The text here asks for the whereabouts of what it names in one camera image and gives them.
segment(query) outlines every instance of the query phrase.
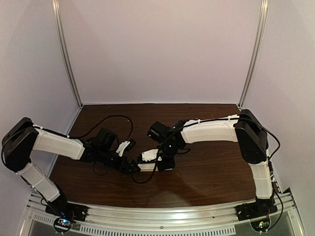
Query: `wooden table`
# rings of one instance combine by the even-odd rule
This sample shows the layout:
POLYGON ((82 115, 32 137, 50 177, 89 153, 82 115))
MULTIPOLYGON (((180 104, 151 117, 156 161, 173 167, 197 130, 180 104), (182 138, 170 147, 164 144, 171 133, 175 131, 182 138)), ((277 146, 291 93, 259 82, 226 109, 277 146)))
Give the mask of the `wooden table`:
MULTIPOLYGON (((132 118, 131 136, 137 145, 127 153, 137 158, 143 151, 156 148, 157 143, 146 134, 156 121, 172 126, 180 119, 219 118, 238 113, 236 105, 228 104, 127 104, 84 106, 71 135, 87 132, 107 115, 121 114, 132 118)), ((130 129, 124 118, 111 118, 101 124, 125 140, 130 129)), ((129 175, 109 170, 104 176, 93 173, 92 163, 83 163, 60 156, 51 180, 58 184, 68 199, 75 202, 117 207, 185 207, 228 203, 255 197, 255 186, 249 165, 242 159, 238 144, 202 142, 189 145, 191 152, 176 156, 176 168, 156 172, 147 184, 134 183, 129 175)), ((97 173, 107 168, 98 163, 97 173)), ((139 180, 150 173, 136 173, 139 180)))

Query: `white panel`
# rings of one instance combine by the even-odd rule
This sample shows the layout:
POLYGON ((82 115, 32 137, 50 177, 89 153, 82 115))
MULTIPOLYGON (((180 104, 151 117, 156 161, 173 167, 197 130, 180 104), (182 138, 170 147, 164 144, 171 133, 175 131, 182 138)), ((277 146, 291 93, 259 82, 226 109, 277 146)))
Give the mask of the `white panel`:
POLYGON ((245 103, 282 143, 273 162, 283 188, 291 187, 309 236, 314 235, 315 220, 314 9, 313 0, 269 1, 265 36, 245 103))
MULTIPOLYGON (((66 77, 50 0, 0 0, 0 139, 22 117, 65 132, 77 108, 66 77)), ((33 160, 47 173, 51 154, 33 160)), ((30 189, 0 164, 0 235, 17 234, 30 189)))
POLYGON ((260 0, 63 0, 83 103, 236 103, 260 0))

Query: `wood grain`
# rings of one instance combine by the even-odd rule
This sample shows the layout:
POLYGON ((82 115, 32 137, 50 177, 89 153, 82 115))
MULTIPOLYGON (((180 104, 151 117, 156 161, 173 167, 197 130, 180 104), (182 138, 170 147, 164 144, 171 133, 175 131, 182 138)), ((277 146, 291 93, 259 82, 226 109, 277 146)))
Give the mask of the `wood grain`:
MULTIPOLYGON (((87 132, 107 115, 121 114, 132 118, 131 135, 137 145, 127 153, 137 158, 157 143, 147 137, 156 121, 172 126, 180 119, 219 118, 238 113, 236 105, 223 104, 136 104, 84 106, 71 135, 87 132)), ((124 118, 111 118, 101 124, 123 141, 130 124, 124 118)), ((157 172, 147 184, 136 184, 130 176, 109 170, 104 176, 93 173, 92 163, 82 163, 60 156, 51 175, 71 201, 117 207, 185 207, 228 203, 255 197, 255 186, 248 164, 242 159, 237 143, 202 142, 189 145, 191 152, 176 157, 176 168, 157 172)), ((97 164, 102 174, 107 168, 97 164)), ((136 173, 139 180, 150 173, 136 173)))

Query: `white wall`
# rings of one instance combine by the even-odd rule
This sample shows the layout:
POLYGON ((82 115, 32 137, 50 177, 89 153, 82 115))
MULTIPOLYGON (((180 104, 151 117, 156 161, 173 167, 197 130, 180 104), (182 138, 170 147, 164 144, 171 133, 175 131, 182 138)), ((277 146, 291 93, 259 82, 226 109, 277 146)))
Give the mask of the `white wall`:
POLYGON ((237 103, 260 0, 67 0, 83 103, 237 103))
POLYGON ((269 1, 245 107, 279 137, 274 164, 291 187, 309 236, 315 221, 315 1, 269 1))
MULTIPOLYGON (((60 53, 50 0, 0 0, 0 138, 22 117, 65 132, 77 107, 60 53)), ((33 159, 47 172, 52 155, 33 159)), ((14 236, 30 190, 0 164, 0 236, 14 236)))

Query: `vertical metal post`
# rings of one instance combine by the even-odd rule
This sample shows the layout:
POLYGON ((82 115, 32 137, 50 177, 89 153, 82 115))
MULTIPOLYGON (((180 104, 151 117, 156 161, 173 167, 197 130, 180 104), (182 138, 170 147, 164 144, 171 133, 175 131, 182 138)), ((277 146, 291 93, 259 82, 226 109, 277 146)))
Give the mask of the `vertical metal post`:
POLYGON ((74 99, 77 103, 77 106, 82 107, 82 102, 80 99, 77 85, 76 85, 75 80, 74 80, 73 71, 72 71, 72 67, 71 67, 71 63, 70 63, 70 59, 69 59, 69 54, 68 54, 67 46, 65 43, 59 0, 53 0, 53 10, 54 10, 54 15, 55 15, 57 33, 58 33, 58 37, 59 37, 60 48, 61 48, 61 52, 62 52, 62 56, 63 56, 63 62, 64 62, 65 70, 67 72, 70 86, 72 89, 72 93, 74 95, 74 99))
POLYGON ((262 38, 263 38, 263 35, 265 32, 267 13, 268 13, 268 0, 262 0, 260 13, 259 13, 259 19, 258 19, 258 26, 257 26, 254 49, 252 52, 252 58, 251 58, 248 72, 247 72, 247 77, 246 77, 245 85, 244 85, 243 92, 241 95, 240 103, 238 104, 239 108, 243 108, 243 106, 244 106, 244 102, 245 102, 245 99, 246 99, 246 96, 247 96, 247 93, 248 93, 248 90, 249 90, 249 87, 250 87, 250 84, 252 81, 252 77, 253 77, 253 74, 255 71, 260 45, 261 45, 262 38))

